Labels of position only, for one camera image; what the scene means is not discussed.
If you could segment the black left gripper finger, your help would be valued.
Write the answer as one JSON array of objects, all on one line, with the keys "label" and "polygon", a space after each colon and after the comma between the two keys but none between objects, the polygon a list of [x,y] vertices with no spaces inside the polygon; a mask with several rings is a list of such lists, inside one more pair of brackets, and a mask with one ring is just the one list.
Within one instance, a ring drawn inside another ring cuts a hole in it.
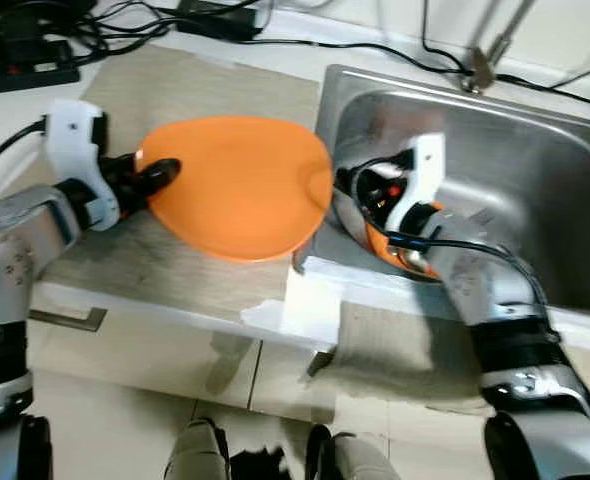
[{"label": "black left gripper finger", "polygon": [[132,157],[130,192],[138,198],[157,195],[179,177],[182,163],[177,157],[159,157],[152,163],[143,163],[139,157]]}]

